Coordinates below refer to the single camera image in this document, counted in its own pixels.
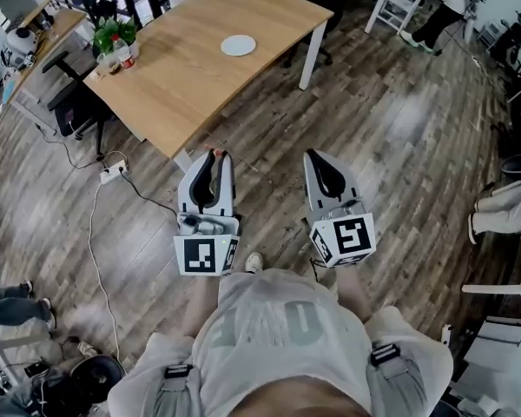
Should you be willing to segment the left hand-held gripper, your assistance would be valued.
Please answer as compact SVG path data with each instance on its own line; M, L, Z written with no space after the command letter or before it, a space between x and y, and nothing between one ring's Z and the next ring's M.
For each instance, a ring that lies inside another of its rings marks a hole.
M234 165L224 151L210 189L214 152L192 162L178 186L178 234L175 252L181 275L222 276L233 263L240 241L240 220L234 214Z

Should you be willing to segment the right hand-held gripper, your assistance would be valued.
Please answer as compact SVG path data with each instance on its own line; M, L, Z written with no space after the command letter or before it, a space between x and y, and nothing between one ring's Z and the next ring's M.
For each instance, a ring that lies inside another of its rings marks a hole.
M337 158L314 149L303 155L303 166L311 210L338 206L311 225L309 237L324 265L327 268L352 265L373 254L376 251L373 215L366 212L358 198L351 169Z

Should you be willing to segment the white round plate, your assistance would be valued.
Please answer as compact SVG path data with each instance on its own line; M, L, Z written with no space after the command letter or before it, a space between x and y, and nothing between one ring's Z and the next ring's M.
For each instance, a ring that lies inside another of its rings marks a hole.
M221 42L221 51L227 56L246 56L256 48L256 41L247 35L233 35Z

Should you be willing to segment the person's left forearm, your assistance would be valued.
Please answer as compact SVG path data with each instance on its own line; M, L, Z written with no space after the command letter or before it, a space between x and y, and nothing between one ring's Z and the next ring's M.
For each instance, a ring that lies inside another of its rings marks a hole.
M222 277L195 278L192 293L181 323L181 335L195 338L218 307Z

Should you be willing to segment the person's right forearm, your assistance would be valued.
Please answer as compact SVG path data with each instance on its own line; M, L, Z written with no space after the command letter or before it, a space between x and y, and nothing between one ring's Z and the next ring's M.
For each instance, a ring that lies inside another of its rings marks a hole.
M373 315L371 303L364 290L356 268L338 267L335 269L338 302L355 314L363 323Z

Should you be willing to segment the white table leg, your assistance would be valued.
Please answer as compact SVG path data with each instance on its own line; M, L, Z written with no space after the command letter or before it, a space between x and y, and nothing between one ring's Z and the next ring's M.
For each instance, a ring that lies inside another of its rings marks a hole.
M177 164L177 166L184 172L187 173L192 165L194 164L194 161L190 154L185 150L181 149L173 158L172 160Z
M327 21L324 21L310 32L308 51L299 82L299 88L301 90L305 90L310 83L316 58L319 53L322 38L325 33L326 25Z

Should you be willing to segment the white power strip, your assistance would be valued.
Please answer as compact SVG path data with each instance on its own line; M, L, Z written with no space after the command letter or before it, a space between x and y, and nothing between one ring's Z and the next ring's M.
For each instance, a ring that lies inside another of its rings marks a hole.
M126 175L128 173L128 163L126 160L121 160L116 164L103 169L100 173L100 182L101 185L106 185L110 182L113 182L118 177L122 175Z

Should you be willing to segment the person's beige shirt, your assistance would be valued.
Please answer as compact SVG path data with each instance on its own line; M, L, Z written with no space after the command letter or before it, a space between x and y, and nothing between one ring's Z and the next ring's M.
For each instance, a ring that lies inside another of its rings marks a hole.
M378 367L374 346L401 351ZM187 378L164 378L191 364ZM450 350L395 307L363 323L289 270L233 273L195 337L152 334L109 392L110 417L430 417L452 377Z

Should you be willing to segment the red white can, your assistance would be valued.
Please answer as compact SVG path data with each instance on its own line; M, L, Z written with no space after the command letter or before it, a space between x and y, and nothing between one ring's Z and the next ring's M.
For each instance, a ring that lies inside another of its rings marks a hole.
M127 43L115 33L112 36L113 51L119 63L124 69L129 69L135 64L135 59Z

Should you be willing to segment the clear glass jar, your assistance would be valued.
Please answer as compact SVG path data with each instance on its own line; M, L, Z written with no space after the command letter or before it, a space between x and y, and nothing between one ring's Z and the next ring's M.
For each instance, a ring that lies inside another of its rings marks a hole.
M97 64L102 70L108 71L110 75L115 75L120 69L121 64L115 53L100 53L96 58Z

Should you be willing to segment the green potted plant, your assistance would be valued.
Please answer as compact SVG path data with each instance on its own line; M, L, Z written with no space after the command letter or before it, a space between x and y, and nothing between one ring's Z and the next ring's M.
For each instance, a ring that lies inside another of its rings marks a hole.
M99 54L111 53L114 49L114 36L120 37L127 45L132 45L136 39L137 27L133 17L127 20L117 20L113 17L105 19L101 17L95 28L93 36L93 48Z

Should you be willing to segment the black round helmet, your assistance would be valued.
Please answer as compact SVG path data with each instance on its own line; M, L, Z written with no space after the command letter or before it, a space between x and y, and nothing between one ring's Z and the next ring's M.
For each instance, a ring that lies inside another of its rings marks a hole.
M107 400L109 391L124 373L116 359L99 354L81 361L71 370L70 377L86 400L98 404Z

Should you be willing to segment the white round robot head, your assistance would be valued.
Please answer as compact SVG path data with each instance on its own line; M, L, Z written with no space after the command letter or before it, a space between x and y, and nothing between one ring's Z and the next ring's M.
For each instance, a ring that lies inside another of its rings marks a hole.
M36 34L27 27L16 28L7 33L3 59L7 66L19 69L35 59L37 49Z

